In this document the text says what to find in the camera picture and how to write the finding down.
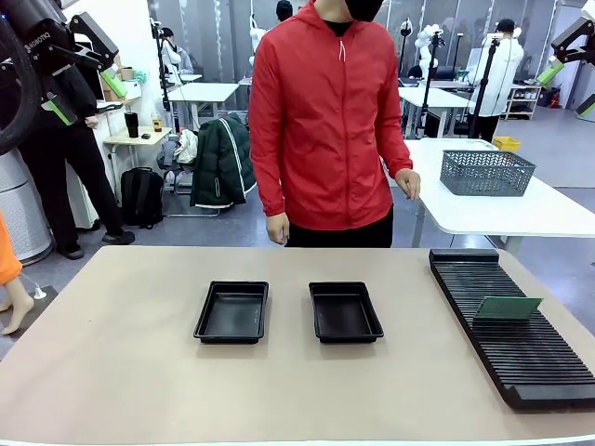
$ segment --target black cap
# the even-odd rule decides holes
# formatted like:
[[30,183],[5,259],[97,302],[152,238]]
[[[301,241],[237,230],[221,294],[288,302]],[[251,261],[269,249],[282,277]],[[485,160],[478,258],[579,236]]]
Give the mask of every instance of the black cap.
[[277,3],[277,18],[279,21],[286,21],[294,15],[294,7],[288,0],[279,0]]
[[169,28],[163,28],[162,31],[164,32],[164,34],[163,34],[164,37],[173,37],[174,36],[174,32],[171,31]]
[[512,33],[514,33],[514,28],[515,28],[514,20],[502,19],[498,23],[498,26],[496,27],[496,31],[498,31],[499,33],[512,34]]

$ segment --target black plastic tray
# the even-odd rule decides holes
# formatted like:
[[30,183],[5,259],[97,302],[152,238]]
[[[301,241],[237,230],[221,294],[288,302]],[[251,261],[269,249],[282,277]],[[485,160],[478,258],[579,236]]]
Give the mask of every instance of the black plastic tray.
[[266,282],[211,282],[194,337],[205,344],[256,344],[264,336]]
[[322,343],[369,344],[384,336],[365,283],[311,283],[310,294]]
[[548,320],[475,319],[486,296],[524,298],[494,250],[432,250],[431,270],[504,401],[513,409],[595,407],[595,377]]

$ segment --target dark green coat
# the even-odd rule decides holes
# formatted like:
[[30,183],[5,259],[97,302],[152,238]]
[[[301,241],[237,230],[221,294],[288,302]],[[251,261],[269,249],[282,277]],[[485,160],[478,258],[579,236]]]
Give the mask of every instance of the dark green coat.
[[225,208],[245,203],[256,185],[250,137],[236,114],[203,124],[198,133],[191,205]]

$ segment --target bare foot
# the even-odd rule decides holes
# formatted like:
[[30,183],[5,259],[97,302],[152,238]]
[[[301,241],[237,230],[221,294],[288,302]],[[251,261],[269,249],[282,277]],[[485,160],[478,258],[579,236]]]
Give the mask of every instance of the bare foot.
[[10,297],[7,297],[7,299],[3,303],[0,304],[0,313],[2,311],[6,311],[10,307],[12,307],[12,300],[10,300]]
[[25,318],[27,313],[33,308],[33,299],[27,296],[27,299],[22,299],[18,305],[14,305],[12,310],[12,318],[7,328],[2,331],[2,335],[11,335],[20,328],[22,320]]

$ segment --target orange shorts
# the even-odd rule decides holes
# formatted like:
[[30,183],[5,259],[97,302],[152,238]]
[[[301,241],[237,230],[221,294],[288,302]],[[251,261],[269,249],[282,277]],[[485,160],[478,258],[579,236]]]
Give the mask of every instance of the orange shorts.
[[0,212],[0,286],[19,277],[21,270],[22,265],[12,252],[8,228]]

